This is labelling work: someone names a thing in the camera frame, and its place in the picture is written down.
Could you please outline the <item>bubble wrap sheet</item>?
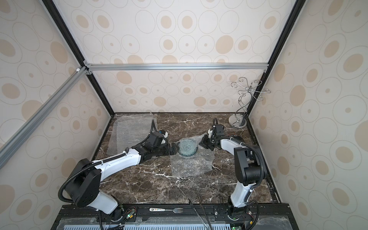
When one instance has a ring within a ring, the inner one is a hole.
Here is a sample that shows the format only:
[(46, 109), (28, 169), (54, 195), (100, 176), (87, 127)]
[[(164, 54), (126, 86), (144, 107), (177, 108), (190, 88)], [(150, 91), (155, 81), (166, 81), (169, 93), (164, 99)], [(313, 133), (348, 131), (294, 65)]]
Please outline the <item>bubble wrap sheet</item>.
[(125, 115), (116, 122), (117, 126), (117, 150), (121, 153), (126, 148), (130, 148), (143, 141), (149, 134), (154, 120), (153, 114), (133, 114)]
[(184, 157), (177, 153), (176, 155), (172, 155), (170, 157), (171, 170), (174, 177), (185, 178), (199, 176), (212, 170), (212, 163), (215, 159), (215, 155), (213, 151), (202, 148), (199, 145), (202, 137), (203, 135), (185, 138), (196, 141), (198, 150), (194, 156)]

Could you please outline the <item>blue patterned dinner plate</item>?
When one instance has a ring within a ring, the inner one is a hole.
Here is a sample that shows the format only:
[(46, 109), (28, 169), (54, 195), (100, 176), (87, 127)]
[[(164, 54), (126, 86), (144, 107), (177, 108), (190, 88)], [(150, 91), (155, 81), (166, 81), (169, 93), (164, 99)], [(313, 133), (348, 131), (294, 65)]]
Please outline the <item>blue patterned dinner plate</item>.
[(191, 157), (197, 153), (198, 145), (193, 139), (182, 139), (178, 142), (178, 153), (184, 157)]

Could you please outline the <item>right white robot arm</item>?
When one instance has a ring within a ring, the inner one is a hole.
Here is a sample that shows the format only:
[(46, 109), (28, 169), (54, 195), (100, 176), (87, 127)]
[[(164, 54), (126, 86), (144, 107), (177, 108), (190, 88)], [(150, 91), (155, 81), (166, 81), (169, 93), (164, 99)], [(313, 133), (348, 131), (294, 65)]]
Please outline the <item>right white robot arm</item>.
[(224, 150), (234, 156), (237, 185), (228, 200), (227, 211), (230, 216), (246, 210), (251, 203), (252, 192), (268, 175), (259, 146), (246, 144), (238, 135), (226, 134), (224, 125), (219, 124), (216, 118), (199, 145), (211, 151)]

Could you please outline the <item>dark grey dinner plate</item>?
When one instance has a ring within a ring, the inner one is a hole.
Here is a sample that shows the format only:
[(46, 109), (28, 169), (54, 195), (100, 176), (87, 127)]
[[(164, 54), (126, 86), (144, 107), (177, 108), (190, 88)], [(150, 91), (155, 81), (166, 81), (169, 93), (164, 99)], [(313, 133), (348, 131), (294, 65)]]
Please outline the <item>dark grey dinner plate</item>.
[(238, 135), (229, 135), (229, 138), (237, 143), (244, 143), (244, 139)]

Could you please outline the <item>bubble wrap sheet around orange plate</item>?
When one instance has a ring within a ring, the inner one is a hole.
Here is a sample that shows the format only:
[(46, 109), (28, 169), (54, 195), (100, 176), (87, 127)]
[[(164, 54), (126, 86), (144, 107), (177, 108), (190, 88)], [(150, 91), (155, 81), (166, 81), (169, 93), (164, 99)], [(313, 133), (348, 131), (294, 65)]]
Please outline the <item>bubble wrap sheet around orange plate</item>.
[(122, 116), (118, 117), (117, 120), (113, 124), (112, 134), (111, 134), (110, 141), (109, 141), (109, 144), (108, 144), (108, 149), (107, 149), (107, 154), (108, 155), (120, 154), (117, 150), (117, 126), (116, 126), (116, 122)]

